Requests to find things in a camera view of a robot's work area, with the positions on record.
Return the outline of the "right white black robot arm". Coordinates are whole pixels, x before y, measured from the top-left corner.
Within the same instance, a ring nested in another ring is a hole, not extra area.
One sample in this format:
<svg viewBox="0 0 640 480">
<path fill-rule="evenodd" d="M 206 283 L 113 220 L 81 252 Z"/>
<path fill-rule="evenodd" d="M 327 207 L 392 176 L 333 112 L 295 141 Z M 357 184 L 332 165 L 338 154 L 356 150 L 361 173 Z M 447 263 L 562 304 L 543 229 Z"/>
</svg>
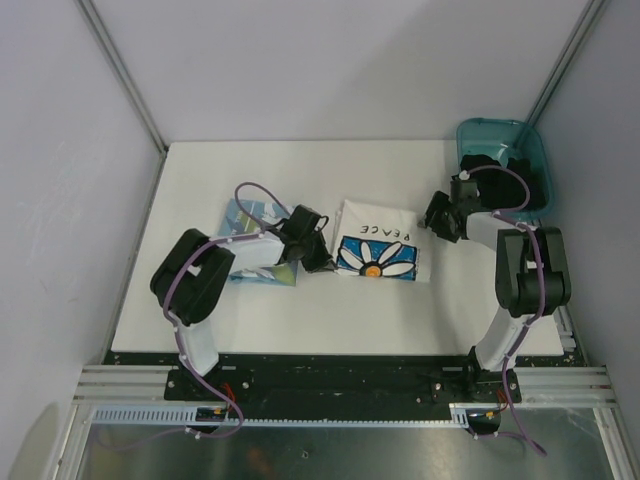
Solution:
<svg viewBox="0 0 640 480">
<path fill-rule="evenodd" d="M 477 182 L 454 176 L 450 192 L 434 193 L 419 226 L 451 243 L 471 241 L 496 255 L 495 294 L 499 305 L 491 325 L 470 357 L 476 367 L 463 373 L 461 388 L 473 401 L 497 389 L 493 372 L 504 372 L 527 334 L 571 298 L 571 280 L 560 229 L 534 227 L 511 212 L 483 207 Z"/>
</svg>

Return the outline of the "blue printed t shirt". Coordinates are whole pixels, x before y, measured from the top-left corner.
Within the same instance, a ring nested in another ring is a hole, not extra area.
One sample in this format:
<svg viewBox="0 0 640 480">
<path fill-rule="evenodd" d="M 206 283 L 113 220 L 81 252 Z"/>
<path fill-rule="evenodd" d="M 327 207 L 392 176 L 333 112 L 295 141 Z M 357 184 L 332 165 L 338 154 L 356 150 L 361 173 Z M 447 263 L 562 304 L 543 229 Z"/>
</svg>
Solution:
<svg viewBox="0 0 640 480">
<path fill-rule="evenodd" d="M 274 202 L 241 199 L 240 203 L 253 217 L 270 225 L 274 225 L 280 220 L 287 218 L 293 212 L 291 205 L 281 207 Z M 259 224 L 241 210 L 237 203 L 231 199 L 222 216 L 216 235 L 221 237 L 236 236 L 256 233 L 259 230 Z M 229 277 L 229 280 L 233 283 L 259 283 L 295 287 L 297 283 L 297 273 L 298 263 L 292 262 L 234 272 Z"/>
</svg>

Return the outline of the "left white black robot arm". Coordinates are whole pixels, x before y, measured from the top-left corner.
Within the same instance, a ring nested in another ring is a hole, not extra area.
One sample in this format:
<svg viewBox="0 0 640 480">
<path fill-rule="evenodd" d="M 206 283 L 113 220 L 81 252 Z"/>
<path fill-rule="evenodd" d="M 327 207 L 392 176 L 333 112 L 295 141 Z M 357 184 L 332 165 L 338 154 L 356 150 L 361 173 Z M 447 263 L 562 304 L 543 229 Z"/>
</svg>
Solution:
<svg viewBox="0 0 640 480">
<path fill-rule="evenodd" d="M 289 217 L 254 233 L 214 238 L 192 228 L 173 246 L 152 276 L 150 290 L 172 325 L 180 362 L 189 370 L 185 385 L 197 398 L 210 399 L 221 387 L 208 318 L 228 277 L 291 262 L 308 273 L 335 270 L 323 234 L 327 223 L 327 216 L 298 205 Z"/>
</svg>

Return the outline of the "white t shirt flower print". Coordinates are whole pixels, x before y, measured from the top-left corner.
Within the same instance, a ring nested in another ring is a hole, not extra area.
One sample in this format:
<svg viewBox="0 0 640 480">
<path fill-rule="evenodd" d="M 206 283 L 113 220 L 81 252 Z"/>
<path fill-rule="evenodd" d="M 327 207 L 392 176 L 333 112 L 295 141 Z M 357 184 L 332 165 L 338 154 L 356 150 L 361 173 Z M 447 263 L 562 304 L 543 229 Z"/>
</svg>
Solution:
<svg viewBox="0 0 640 480">
<path fill-rule="evenodd" d="M 336 272 L 344 276 L 428 283 L 430 238 L 410 210 L 343 202 L 334 237 Z"/>
</svg>

